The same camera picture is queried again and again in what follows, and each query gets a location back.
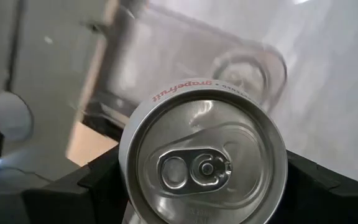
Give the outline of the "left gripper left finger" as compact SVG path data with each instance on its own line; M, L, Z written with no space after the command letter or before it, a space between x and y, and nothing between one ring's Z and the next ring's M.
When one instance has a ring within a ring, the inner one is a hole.
M115 146L78 170L21 193L31 223L121 223L128 203Z

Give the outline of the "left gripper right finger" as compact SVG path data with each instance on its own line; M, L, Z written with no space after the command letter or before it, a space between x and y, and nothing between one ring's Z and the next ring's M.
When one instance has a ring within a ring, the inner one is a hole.
M288 151L288 179L270 223L358 223L358 181Z

